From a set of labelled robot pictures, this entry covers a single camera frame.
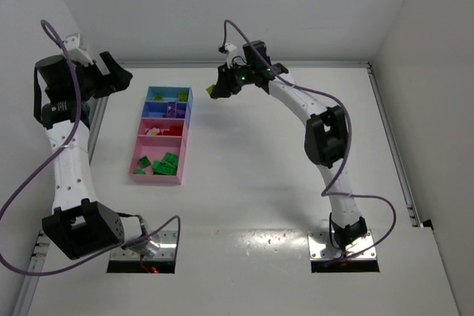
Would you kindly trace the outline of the green lego plate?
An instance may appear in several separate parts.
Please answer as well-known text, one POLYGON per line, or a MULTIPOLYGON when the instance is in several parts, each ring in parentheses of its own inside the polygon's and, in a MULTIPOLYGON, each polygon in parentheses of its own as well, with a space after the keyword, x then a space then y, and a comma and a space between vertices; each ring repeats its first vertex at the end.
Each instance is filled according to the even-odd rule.
POLYGON ((166 161, 154 161, 152 171, 154 175, 176 175, 177 167, 166 161))

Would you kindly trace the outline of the dark green lego brick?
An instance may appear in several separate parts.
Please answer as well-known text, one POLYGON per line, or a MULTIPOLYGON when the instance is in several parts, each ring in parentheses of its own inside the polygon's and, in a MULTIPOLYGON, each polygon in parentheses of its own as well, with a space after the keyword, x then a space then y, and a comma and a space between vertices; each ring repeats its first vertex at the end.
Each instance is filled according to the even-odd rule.
POLYGON ((142 168, 146 168, 146 167, 149 167, 151 165, 151 162, 149 160, 149 158, 147 156, 143 156, 141 157, 139 160, 138 160, 140 166, 142 168))

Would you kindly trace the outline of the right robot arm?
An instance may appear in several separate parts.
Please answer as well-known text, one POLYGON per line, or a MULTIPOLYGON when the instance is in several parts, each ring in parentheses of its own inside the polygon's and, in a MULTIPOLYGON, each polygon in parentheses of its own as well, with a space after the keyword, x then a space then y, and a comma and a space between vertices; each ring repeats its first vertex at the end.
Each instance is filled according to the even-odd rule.
POLYGON ((349 135, 344 110, 339 105, 326 106, 300 88, 289 70, 280 63, 267 67, 261 62, 266 56, 263 41, 254 41, 260 55, 248 44, 243 46, 245 60, 236 64, 237 47, 229 42, 218 49, 226 55, 226 62, 218 67, 218 80, 208 89, 213 99, 229 98, 245 85, 253 84, 266 94, 279 100, 304 125, 304 151, 316 165, 324 184, 322 195, 331 206, 330 241, 335 249, 344 251, 347 246, 367 234, 367 225, 350 191, 350 181, 344 167, 344 155, 349 135))

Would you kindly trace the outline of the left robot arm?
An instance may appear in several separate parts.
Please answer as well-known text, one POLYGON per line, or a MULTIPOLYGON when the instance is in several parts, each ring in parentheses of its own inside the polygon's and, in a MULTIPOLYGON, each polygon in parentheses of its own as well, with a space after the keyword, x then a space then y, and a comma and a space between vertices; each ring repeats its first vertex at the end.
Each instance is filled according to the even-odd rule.
POLYGON ((35 88, 34 116, 45 128, 54 152, 55 196, 52 212, 42 219, 47 237, 71 260, 111 246, 132 246, 145 235, 139 215, 114 212, 99 201, 90 172, 90 98, 107 97, 128 88, 132 74, 107 51, 100 54, 102 74, 94 61, 63 55, 36 62, 36 76, 46 88, 35 88))

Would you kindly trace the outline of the lime small lego brick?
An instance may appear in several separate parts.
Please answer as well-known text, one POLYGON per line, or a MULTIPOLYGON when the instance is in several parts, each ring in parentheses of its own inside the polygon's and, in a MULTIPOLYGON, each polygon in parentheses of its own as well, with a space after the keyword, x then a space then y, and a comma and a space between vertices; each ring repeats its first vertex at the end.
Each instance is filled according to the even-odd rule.
POLYGON ((213 91, 214 91, 214 88, 215 88, 214 85, 209 86, 209 87, 206 89, 207 93, 208 93, 209 95, 212 95, 212 93, 213 93, 213 91))

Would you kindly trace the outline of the purple half round lego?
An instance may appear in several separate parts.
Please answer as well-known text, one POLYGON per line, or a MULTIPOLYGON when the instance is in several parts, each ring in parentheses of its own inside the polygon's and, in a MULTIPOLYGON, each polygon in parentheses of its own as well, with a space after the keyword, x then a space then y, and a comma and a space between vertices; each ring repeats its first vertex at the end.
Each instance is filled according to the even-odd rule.
POLYGON ((166 117, 167 118, 175 118, 176 117, 176 102, 174 102, 174 101, 167 102, 166 117))

